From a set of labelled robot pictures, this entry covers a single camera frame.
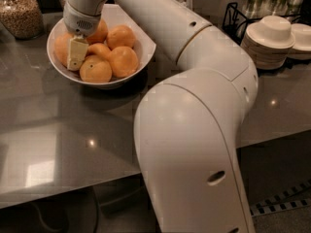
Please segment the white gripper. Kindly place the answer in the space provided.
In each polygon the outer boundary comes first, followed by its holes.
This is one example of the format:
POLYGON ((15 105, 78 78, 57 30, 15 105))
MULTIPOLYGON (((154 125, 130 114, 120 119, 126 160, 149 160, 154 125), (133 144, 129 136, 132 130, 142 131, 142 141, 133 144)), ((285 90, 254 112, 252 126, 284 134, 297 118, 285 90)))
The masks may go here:
MULTIPOLYGON (((67 0, 64 6, 63 19, 67 30, 85 37, 93 34, 101 19, 101 3, 78 2, 67 0)), ((85 58, 88 42, 84 37, 75 36, 69 40, 67 69, 78 71, 85 58)))

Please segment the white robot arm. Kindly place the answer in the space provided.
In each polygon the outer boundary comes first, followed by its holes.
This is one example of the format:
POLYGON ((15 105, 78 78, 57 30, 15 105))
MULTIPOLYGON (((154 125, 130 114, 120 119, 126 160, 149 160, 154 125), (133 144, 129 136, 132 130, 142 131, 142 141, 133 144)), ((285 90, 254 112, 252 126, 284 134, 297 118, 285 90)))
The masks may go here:
MULTIPOLYGON (((142 98, 134 142, 162 233, 256 233, 236 135, 258 93, 249 55, 176 0, 114 0, 177 67, 142 98)), ((96 23, 106 0, 67 0, 67 28, 96 23)))

